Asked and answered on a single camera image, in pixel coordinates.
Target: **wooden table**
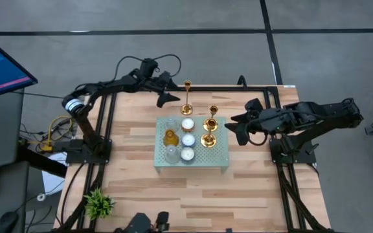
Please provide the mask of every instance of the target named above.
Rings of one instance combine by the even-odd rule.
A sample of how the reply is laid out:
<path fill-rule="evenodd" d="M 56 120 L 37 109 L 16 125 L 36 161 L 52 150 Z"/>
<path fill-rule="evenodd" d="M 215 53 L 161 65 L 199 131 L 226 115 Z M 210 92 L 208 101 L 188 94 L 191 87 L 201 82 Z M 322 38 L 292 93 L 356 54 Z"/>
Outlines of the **wooden table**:
<path fill-rule="evenodd" d="M 294 87 L 278 86 L 278 91 L 282 105 L 299 101 Z M 137 212 L 144 212 L 155 221 L 160 211 L 170 213 L 170 231 L 224 232 L 226 228 L 235 232 L 287 231 L 277 168 L 271 162 L 268 144 L 239 146 L 235 134 L 228 132 L 230 166 L 224 174 L 219 168 L 163 168 L 160 174 L 156 172 L 153 167 L 156 118 L 181 116 L 179 108 L 185 103 L 184 93 L 172 94 L 181 101 L 167 103 L 162 109 L 156 107 L 155 93 L 117 95 L 111 130 L 113 151 L 102 187 L 116 204 L 112 216 L 97 221 L 96 231 L 112 232 L 117 227 L 126 227 Z M 209 107 L 217 105 L 217 116 L 228 119 L 244 113 L 245 103 L 253 98 L 259 98 L 264 105 L 264 96 L 258 92 L 193 92 L 189 96 L 193 115 L 209 116 Z M 94 126 L 99 105 L 100 100 L 89 115 Z M 256 134 L 252 139 L 257 142 L 263 137 Z M 78 164 L 67 170 L 60 204 L 77 167 Z M 317 174 L 305 164 L 296 164 L 295 171 L 301 199 L 322 225 L 330 227 Z M 71 187 L 65 219 L 82 198 L 86 173 L 87 165 Z M 294 226 L 298 227 L 294 204 L 290 197 L 289 200 Z"/>

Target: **green plant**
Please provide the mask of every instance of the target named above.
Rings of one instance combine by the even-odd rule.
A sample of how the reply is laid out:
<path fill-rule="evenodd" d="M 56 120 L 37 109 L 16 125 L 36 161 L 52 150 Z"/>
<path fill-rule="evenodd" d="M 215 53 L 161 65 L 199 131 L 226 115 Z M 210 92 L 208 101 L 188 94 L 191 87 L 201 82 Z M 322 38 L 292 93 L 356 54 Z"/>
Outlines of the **green plant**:
<path fill-rule="evenodd" d="M 103 196 L 99 188 L 90 193 L 91 195 L 84 195 L 84 197 L 87 198 L 85 211 L 86 215 L 90 217 L 90 220 L 109 216 L 114 205 L 112 198 Z"/>

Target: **brass candle holder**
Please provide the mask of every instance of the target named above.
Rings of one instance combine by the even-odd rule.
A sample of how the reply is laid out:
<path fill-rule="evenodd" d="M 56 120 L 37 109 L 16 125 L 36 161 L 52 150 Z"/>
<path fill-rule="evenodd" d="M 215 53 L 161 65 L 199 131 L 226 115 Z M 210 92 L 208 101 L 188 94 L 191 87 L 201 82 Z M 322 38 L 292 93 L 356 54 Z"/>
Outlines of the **brass candle holder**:
<path fill-rule="evenodd" d="M 211 118 L 208 118 L 204 121 L 204 129 L 207 130 L 208 133 L 201 136 L 201 144 L 206 148 L 211 148 L 217 143 L 217 138 L 215 137 L 215 135 L 211 134 L 211 132 L 215 131 L 218 128 L 218 123 L 214 119 L 214 115 L 217 113 L 217 111 L 217 106 L 211 106 Z"/>
<path fill-rule="evenodd" d="M 204 120 L 203 127 L 206 131 L 216 131 L 218 129 L 217 120 L 214 119 L 214 115 L 218 112 L 217 106 L 213 105 L 210 107 L 211 118 Z"/>
<path fill-rule="evenodd" d="M 186 104 L 181 106 L 181 113 L 184 115 L 190 115 L 192 113 L 192 106 L 188 104 L 188 93 L 191 88 L 191 81 L 185 81 L 184 85 L 186 89 Z"/>

